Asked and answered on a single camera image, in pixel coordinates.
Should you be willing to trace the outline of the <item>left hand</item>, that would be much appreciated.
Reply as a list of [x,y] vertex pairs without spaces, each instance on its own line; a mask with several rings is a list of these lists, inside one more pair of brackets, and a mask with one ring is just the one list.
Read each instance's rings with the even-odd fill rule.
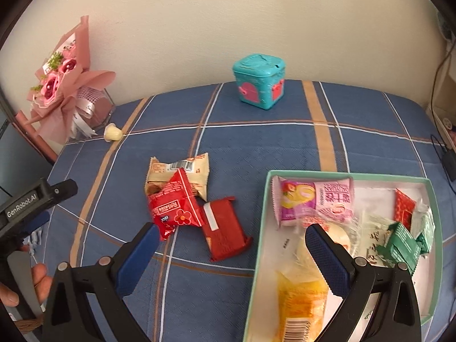
[[[47,274],[47,267],[41,262],[37,262],[32,268],[32,282],[36,292],[39,304],[43,304],[50,294],[52,286],[52,277]],[[17,307],[19,305],[19,296],[1,284],[0,289],[1,302],[8,307]]]

